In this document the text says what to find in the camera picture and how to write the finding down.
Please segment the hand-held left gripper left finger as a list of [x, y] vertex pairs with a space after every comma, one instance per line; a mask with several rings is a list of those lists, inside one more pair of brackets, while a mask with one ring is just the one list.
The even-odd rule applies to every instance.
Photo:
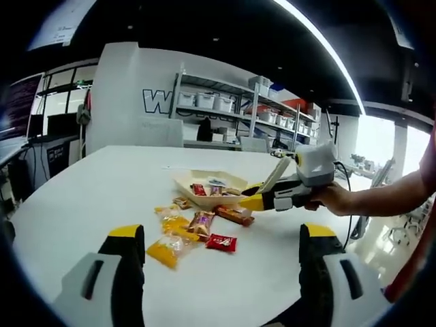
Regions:
[[62, 278], [53, 307], [66, 326], [143, 326], [144, 228], [112, 230]]

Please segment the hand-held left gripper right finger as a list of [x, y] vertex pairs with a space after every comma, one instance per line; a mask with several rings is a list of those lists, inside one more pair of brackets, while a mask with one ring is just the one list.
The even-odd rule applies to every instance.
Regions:
[[298, 255], [304, 326], [374, 326], [388, 310], [375, 272], [330, 228], [302, 224]]

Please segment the person's right hand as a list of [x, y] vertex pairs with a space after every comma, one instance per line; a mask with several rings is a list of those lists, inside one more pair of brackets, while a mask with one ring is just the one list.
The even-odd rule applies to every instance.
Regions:
[[336, 216], [354, 214], [354, 193], [333, 182], [327, 186], [315, 188], [310, 195], [309, 201], [304, 208], [309, 211], [316, 211], [324, 206]]

